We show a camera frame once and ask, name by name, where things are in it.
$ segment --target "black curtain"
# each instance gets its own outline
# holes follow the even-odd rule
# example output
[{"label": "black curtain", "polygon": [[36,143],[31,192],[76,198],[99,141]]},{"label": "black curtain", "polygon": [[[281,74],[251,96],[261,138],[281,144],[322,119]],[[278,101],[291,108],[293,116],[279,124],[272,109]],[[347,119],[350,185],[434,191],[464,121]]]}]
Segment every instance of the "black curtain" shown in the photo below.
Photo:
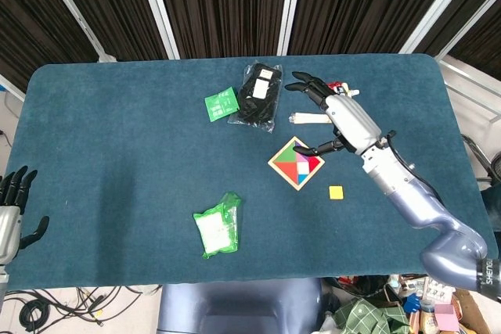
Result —
[{"label": "black curtain", "polygon": [[119,60],[166,59],[148,0],[74,0],[106,53]]},{"label": "black curtain", "polygon": [[398,52],[434,0],[298,0],[291,55]]},{"label": "black curtain", "polygon": [[452,0],[437,22],[417,46],[416,52],[436,56],[485,0]]},{"label": "black curtain", "polygon": [[165,0],[182,58],[276,55],[283,0]]},{"label": "black curtain", "polygon": [[97,59],[61,0],[0,0],[0,74],[23,92],[40,66]]},{"label": "black curtain", "polygon": [[501,81],[501,0],[494,3],[449,55]]}]

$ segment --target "yellow cube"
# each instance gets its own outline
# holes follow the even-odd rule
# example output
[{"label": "yellow cube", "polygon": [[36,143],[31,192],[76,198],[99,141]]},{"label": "yellow cube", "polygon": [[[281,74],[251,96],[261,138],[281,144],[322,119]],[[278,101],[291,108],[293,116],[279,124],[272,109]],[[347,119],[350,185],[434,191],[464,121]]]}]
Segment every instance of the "yellow cube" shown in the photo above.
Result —
[{"label": "yellow cube", "polygon": [[329,197],[330,199],[343,199],[343,187],[341,185],[331,185],[329,187]]}]

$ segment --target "silver robotic arm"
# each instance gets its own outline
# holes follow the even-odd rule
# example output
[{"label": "silver robotic arm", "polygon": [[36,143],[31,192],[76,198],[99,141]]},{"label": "silver robotic arm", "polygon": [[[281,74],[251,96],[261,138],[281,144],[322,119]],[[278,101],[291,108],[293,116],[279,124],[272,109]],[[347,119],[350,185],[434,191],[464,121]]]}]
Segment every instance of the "silver robotic arm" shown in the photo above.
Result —
[{"label": "silver robotic arm", "polygon": [[398,212],[414,228],[432,227],[440,235],[420,255],[427,273],[450,286],[475,290],[501,301],[499,260],[490,260],[484,239],[449,213],[440,196],[393,148],[390,132],[381,129],[346,88],[334,91],[322,80],[302,72],[303,82],[287,90],[304,92],[334,124],[336,139],[319,148],[296,147],[306,156],[347,149],[362,157],[364,171],[376,182]]},{"label": "silver robotic arm", "polygon": [[37,176],[37,171],[33,170],[23,179],[26,172],[27,167],[24,166],[15,174],[11,173],[3,179],[0,177],[0,311],[9,281],[5,266],[16,257],[19,250],[37,242],[49,226],[49,217],[43,217],[33,234],[21,238],[28,193],[31,182]]}]

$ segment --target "robotic arm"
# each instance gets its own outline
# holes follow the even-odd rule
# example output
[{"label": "robotic arm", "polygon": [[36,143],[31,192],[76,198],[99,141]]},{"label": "robotic arm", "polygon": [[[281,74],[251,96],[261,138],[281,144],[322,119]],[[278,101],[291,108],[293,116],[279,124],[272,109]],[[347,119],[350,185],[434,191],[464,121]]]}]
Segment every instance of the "robotic arm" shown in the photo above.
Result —
[{"label": "robotic arm", "polygon": [[21,238],[28,193],[31,182],[37,176],[37,171],[33,170],[23,179],[26,172],[27,167],[24,166],[15,174],[11,173],[3,179],[0,177],[0,311],[9,281],[5,266],[17,256],[19,250],[40,240],[49,226],[49,217],[43,217],[33,234]]},{"label": "robotic arm", "polygon": [[395,132],[382,136],[346,86],[334,91],[307,73],[293,75],[303,82],[289,84],[286,89],[308,95],[330,118],[336,136],[318,148],[297,146],[296,152],[320,156],[346,149],[361,156],[364,171],[412,227],[440,231],[420,255],[427,273],[447,285],[475,290],[501,302],[499,260],[486,258],[484,239],[450,214],[433,187],[399,156],[391,143]]}]

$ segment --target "blue tablecloth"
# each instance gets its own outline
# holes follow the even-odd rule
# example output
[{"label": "blue tablecloth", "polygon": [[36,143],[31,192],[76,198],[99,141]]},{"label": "blue tablecloth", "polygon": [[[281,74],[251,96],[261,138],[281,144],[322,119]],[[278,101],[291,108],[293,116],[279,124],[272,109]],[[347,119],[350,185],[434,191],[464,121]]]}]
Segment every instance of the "blue tablecloth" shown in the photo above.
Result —
[{"label": "blue tablecloth", "polygon": [[[9,169],[39,174],[23,229],[51,217],[42,241],[9,265],[12,289],[420,272],[435,230],[411,229],[346,151],[296,192],[267,164],[292,136],[332,138],[319,112],[282,91],[276,128],[210,123],[204,97],[255,60],[347,81],[357,101],[497,255],[488,218],[435,61],[422,55],[242,57],[48,65],[31,78]],[[329,185],[343,185],[332,201]],[[202,258],[192,214],[227,191],[244,200],[240,249]]]}]

